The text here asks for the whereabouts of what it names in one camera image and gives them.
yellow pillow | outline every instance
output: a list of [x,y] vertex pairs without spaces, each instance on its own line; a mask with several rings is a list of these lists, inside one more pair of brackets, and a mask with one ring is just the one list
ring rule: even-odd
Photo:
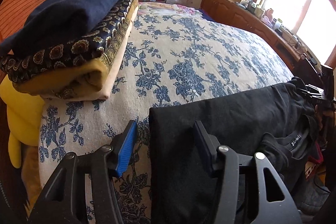
[[8,75],[0,84],[0,97],[23,120],[33,127],[40,127],[44,101],[40,96],[32,96],[16,91]]
[[44,101],[16,91],[8,76],[0,84],[0,97],[7,104],[9,158],[15,168],[20,168],[21,143],[38,146]]
[[33,127],[8,106],[7,121],[11,134],[13,134],[21,143],[30,146],[39,145],[40,126]]

plastic container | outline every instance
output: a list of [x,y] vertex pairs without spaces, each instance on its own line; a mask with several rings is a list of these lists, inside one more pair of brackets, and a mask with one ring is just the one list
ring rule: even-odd
[[273,25],[273,30],[279,29],[281,27],[281,24],[282,24],[282,20],[278,18],[278,20]]

black clamp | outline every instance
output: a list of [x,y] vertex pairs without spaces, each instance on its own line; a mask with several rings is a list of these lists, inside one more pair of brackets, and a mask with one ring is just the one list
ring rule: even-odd
[[195,122],[193,132],[203,168],[218,178],[208,224],[234,224],[239,174],[245,175],[244,223],[302,223],[288,189],[263,153],[237,154],[208,134],[201,121]]
[[88,224],[85,174],[91,174],[96,223],[122,224],[112,177],[126,170],[137,138],[137,123],[130,121],[122,134],[94,153],[67,153],[44,186],[28,224]]

window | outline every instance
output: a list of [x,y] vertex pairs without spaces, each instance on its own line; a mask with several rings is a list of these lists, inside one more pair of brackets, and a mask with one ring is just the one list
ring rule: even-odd
[[261,4],[272,8],[274,18],[280,18],[322,64],[326,62],[336,44],[336,11],[329,0],[261,0]]
[[297,36],[324,64],[336,43],[336,12],[329,0],[311,0]]

floral bedspread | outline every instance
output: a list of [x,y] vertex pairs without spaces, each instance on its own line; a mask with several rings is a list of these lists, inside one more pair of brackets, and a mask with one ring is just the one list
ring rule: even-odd
[[[114,185],[124,222],[150,223],[149,108],[261,88],[291,77],[279,56],[255,34],[204,19],[138,15],[110,99],[46,101],[41,183],[67,152],[91,153],[134,119],[138,140],[128,170]],[[87,186],[87,217],[94,222],[89,176]]]

